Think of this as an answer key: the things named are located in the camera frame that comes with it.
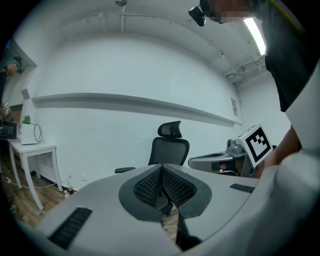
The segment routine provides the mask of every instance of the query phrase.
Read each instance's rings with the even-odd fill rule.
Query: person
[[[265,65],[272,74],[285,112],[308,82],[319,56],[313,51],[317,40],[310,39],[310,7],[294,0],[200,0],[203,13],[211,20],[223,24],[256,17],[262,21],[266,41]],[[301,149],[298,136],[291,126],[281,143],[255,169],[259,178],[264,169],[279,165],[281,161]],[[236,163],[237,171],[243,163]],[[220,168],[226,169],[221,162]]]
[[[9,77],[13,77],[17,73],[22,72],[22,60],[20,57],[14,57],[3,68],[0,69],[0,106],[2,105],[2,97],[4,94],[5,86]],[[0,108],[0,116],[3,119],[7,118],[7,113],[4,109]]]

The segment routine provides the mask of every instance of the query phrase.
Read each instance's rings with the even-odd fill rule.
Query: black mesh chair
[[[148,165],[155,164],[176,164],[183,166],[189,153],[190,144],[182,139],[180,132],[181,121],[167,122],[158,128],[158,135],[152,142],[151,155]],[[116,174],[128,172],[135,167],[115,169]],[[170,213],[173,204],[168,200],[165,191],[160,191],[156,208],[163,214]]]

